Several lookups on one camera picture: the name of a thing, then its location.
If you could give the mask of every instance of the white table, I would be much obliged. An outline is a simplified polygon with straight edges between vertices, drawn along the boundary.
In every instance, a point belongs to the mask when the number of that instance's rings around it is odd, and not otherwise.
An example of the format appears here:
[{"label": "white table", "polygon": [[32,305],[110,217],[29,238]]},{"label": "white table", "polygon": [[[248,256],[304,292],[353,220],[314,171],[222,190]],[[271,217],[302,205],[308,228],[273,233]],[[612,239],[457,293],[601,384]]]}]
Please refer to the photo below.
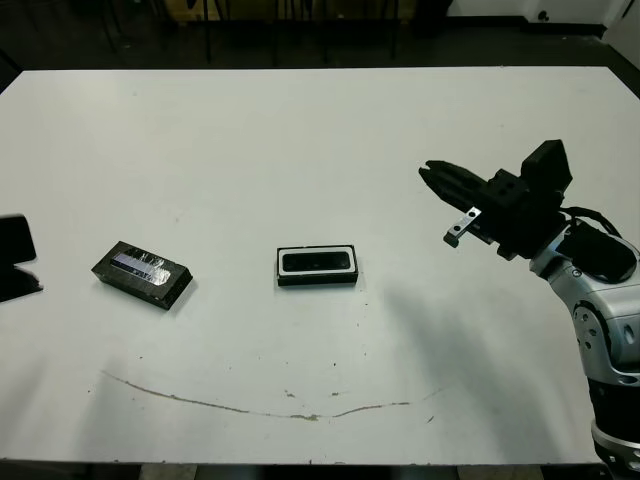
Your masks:
[{"label": "white table", "polygon": [[[638,125],[602,68],[22,74],[0,205],[45,290],[0,305],[0,458],[596,460],[564,306],[524,260],[442,242],[460,214],[417,170],[519,173],[561,138],[567,204],[640,244]],[[191,269],[171,311],[90,272],[118,240]],[[335,243],[355,288],[276,286],[277,247]]]}]

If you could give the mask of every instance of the white wall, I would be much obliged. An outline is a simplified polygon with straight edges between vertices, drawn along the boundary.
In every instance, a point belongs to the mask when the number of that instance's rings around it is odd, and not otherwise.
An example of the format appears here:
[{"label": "white wall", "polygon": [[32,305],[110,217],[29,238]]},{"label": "white wall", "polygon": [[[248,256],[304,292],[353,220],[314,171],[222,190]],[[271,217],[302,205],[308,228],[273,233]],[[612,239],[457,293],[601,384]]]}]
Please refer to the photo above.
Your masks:
[{"label": "white wall", "polygon": [[551,23],[586,23],[609,26],[630,0],[455,0],[452,16],[524,16],[538,21],[545,10]]},{"label": "white wall", "polygon": [[604,41],[640,68],[640,2],[636,1],[627,16],[604,35]]}]

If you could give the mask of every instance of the scratch mark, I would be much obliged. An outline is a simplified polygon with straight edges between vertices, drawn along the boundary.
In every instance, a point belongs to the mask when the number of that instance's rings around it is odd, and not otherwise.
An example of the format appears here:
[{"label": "scratch mark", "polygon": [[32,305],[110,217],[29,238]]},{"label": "scratch mark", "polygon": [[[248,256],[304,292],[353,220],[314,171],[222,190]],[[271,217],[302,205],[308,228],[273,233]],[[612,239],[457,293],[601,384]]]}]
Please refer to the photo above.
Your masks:
[{"label": "scratch mark", "polygon": [[[204,402],[202,400],[194,400],[194,399],[191,399],[191,398],[179,397],[178,395],[170,395],[170,394],[158,392],[156,390],[151,390],[149,388],[142,387],[140,385],[136,385],[135,383],[131,383],[128,380],[125,380],[125,379],[120,378],[120,377],[116,377],[115,375],[113,375],[113,374],[111,374],[111,373],[109,373],[107,371],[104,371],[104,370],[102,370],[102,374],[106,375],[107,377],[109,377],[110,379],[112,379],[112,380],[114,380],[114,381],[116,381],[118,383],[122,383],[123,385],[127,385],[128,387],[131,387],[131,388],[133,388],[135,390],[138,390],[140,392],[148,393],[149,395],[153,395],[154,397],[166,398],[166,399],[169,399],[169,400],[175,400],[177,402],[190,403],[192,405],[200,405],[200,406],[203,406],[203,407],[217,408],[219,410],[226,410],[227,412],[244,413],[244,414],[247,414],[247,415],[257,415],[257,416],[260,416],[260,417],[287,418],[287,419],[294,419],[294,420],[304,420],[304,421],[307,421],[307,422],[317,422],[321,418],[331,419],[331,418],[345,417],[347,415],[351,415],[352,413],[363,412],[365,410],[377,410],[377,409],[380,409],[380,408],[387,408],[387,407],[406,407],[406,406],[409,406],[409,405],[414,405],[415,403],[424,402],[424,401],[428,400],[429,398],[437,395],[438,393],[440,393],[440,392],[442,392],[444,390],[444,387],[443,388],[439,388],[438,390],[435,390],[435,391],[431,392],[429,395],[427,395],[426,397],[424,397],[422,400],[420,400],[418,402],[392,402],[392,403],[381,403],[379,405],[365,405],[365,406],[362,406],[362,407],[358,407],[358,408],[353,408],[351,410],[347,410],[346,412],[338,413],[336,415],[319,415],[319,414],[316,414],[316,413],[313,413],[311,415],[302,415],[302,414],[282,415],[282,414],[271,413],[271,412],[259,412],[259,411],[254,411],[254,410],[244,410],[244,409],[241,409],[241,408],[230,407],[228,405],[222,405],[222,404],[211,403],[211,402]],[[332,396],[335,396],[336,394],[339,395],[339,392],[334,392],[332,394]]]},{"label": "scratch mark", "polygon": [[307,422],[317,422],[320,415],[289,415],[287,418],[295,418],[297,420],[306,420]]},{"label": "scratch mark", "polygon": [[411,405],[410,402],[393,402],[393,403],[381,403],[380,405],[367,405],[365,407],[358,407],[352,410],[347,410],[346,412],[339,413],[338,415],[332,415],[332,418],[340,418],[345,415],[349,415],[351,413],[362,412],[363,410],[375,410],[378,408],[384,407],[405,407],[407,405]]}]

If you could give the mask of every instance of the black rectangular object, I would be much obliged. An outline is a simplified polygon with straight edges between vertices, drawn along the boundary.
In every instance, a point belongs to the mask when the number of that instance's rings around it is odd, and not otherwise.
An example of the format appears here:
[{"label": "black rectangular object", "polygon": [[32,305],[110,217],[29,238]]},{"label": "black rectangular object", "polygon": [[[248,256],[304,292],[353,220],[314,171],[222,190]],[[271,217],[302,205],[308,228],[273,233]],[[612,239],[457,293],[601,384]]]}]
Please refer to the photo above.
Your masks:
[{"label": "black rectangular object", "polygon": [[36,258],[29,224],[24,215],[0,217],[0,267]]},{"label": "black rectangular object", "polygon": [[281,287],[355,283],[356,252],[353,245],[279,248],[276,275]]},{"label": "black rectangular object", "polygon": [[91,271],[100,281],[166,310],[193,278],[187,267],[124,242]]}]

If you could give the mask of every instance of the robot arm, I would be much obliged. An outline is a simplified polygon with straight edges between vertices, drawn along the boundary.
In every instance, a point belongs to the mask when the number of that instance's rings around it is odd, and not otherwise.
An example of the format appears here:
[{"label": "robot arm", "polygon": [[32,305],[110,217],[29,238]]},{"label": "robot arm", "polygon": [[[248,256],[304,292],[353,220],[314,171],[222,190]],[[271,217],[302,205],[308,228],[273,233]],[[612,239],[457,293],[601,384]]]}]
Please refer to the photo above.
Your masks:
[{"label": "robot arm", "polygon": [[465,233],[496,241],[507,260],[530,259],[565,303],[589,382],[596,453],[619,478],[640,478],[640,253],[599,213],[562,208],[572,180],[562,142],[544,142],[520,177],[499,170],[487,182],[441,161],[427,162],[420,175],[466,212],[445,242],[457,247]]}]

